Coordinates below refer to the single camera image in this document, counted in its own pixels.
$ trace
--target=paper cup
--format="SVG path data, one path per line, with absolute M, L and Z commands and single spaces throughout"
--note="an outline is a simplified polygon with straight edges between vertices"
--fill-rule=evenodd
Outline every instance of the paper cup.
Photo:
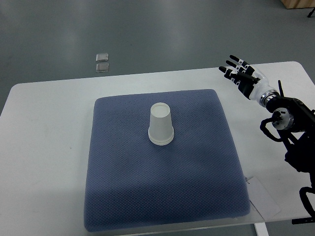
M 151 107 L 149 139 L 156 145 L 169 144 L 174 138 L 171 110 L 165 103 L 158 102 Z

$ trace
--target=blue foam pad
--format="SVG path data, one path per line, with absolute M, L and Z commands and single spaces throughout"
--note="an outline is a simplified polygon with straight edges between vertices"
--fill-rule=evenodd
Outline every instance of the blue foam pad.
M 171 109 L 174 140 L 148 137 L 150 108 Z M 237 217 L 250 203 L 235 145 L 212 89 L 95 102 L 85 194 L 90 232 Z

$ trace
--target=gray floor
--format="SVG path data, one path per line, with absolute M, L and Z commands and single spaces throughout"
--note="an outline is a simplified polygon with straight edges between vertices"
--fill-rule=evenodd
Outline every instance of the gray floor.
M 298 61 L 314 82 L 310 11 L 286 10 L 280 0 L 1 0 L 0 111 L 17 83 L 218 67 L 230 54 L 250 63 Z M 101 52 L 110 71 L 96 74 Z M 267 228 L 271 236 L 315 234 L 315 224 Z M 255 232 L 247 225 L 181 235 Z

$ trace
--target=wooden box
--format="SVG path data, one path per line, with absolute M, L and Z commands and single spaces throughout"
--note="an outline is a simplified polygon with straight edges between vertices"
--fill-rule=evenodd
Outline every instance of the wooden box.
M 315 0 L 281 0 L 287 9 L 315 7 Z

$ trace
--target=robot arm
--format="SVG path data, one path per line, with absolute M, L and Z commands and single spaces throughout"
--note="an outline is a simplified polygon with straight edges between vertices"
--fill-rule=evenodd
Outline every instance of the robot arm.
M 311 188 L 303 187 L 300 190 L 302 203 L 315 218 L 315 211 L 308 200 L 306 193 L 315 194 L 315 110 L 310 110 L 303 102 L 296 98 L 284 97 L 279 81 L 280 93 L 269 86 L 268 79 L 254 66 L 231 55 L 231 61 L 226 63 L 234 69 L 223 66 L 219 70 L 224 77 L 230 79 L 238 86 L 239 91 L 249 100 L 256 100 L 261 106 L 272 113 L 272 117 L 261 122 L 263 133 L 276 142 L 283 142 L 287 149 L 285 161 L 299 172 L 310 173 Z M 280 138 L 274 137 L 266 128 L 271 122 Z M 299 139 L 292 133 L 303 132 Z

